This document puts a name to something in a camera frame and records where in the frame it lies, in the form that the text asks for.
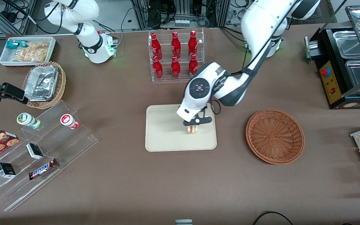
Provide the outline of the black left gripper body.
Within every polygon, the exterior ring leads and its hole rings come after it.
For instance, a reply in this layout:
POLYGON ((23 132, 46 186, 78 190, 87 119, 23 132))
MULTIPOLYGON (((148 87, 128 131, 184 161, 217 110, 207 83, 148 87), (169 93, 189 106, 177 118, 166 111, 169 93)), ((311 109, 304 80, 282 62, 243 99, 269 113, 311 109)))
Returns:
POLYGON ((212 120, 212 117, 205 115, 205 110, 206 110, 207 108, 208 108, 208 107, 204 107, 200 112, 198 112, 198 113, 193 117, 193 119, 195 120, 195 122, 203 122, 203 124, 207 124, 207 123, 211 123, 211 122, 213 121, 213 120, 212 120))

